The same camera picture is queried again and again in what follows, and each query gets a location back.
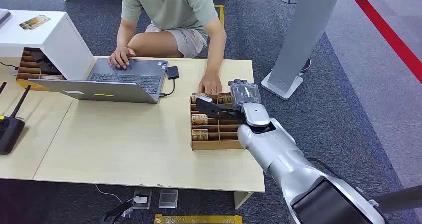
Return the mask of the person's left hand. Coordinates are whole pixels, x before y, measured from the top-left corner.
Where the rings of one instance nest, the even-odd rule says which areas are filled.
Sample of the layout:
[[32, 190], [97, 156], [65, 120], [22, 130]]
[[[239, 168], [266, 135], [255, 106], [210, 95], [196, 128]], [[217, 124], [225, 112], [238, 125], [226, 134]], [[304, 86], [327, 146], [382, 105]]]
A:
[[222, 85], [218, 72], [205, 72], [199, 82], [198, 91], [200, 93], [207, 93], [211, 95], [217, 95], [222, 92]]

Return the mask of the person's right hand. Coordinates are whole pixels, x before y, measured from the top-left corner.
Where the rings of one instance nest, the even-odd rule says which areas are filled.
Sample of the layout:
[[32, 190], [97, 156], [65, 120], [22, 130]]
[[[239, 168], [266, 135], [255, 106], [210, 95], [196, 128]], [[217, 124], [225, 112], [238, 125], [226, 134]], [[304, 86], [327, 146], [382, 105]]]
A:
[[117, 67], [122, 69], [127, 69], [130, 65], [130, 57], [135, 57], [135, 52], [128, 47], [118, 47], [116, 50], [108, 57], [107, 62], [111, 67]]

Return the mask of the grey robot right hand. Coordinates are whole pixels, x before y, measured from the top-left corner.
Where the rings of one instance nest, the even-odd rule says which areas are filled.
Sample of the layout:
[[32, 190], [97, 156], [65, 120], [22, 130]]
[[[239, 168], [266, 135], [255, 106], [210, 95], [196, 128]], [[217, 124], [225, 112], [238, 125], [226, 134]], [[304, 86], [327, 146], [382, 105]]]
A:
[[228, 85], [234, 107], [241, 107], [244, 103], [262, 103], [257, 84], [247, 80], [234, 79], [228, 81]]

